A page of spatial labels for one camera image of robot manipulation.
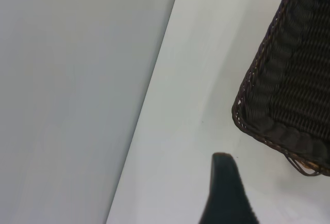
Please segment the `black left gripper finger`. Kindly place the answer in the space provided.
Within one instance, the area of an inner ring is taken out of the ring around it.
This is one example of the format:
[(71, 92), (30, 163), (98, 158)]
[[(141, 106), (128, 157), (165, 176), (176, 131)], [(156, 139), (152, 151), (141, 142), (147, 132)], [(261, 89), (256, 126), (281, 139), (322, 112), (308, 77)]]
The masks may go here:
[(200, 223), (259, 223), (230, 154), (212, 155), (209, 196)]

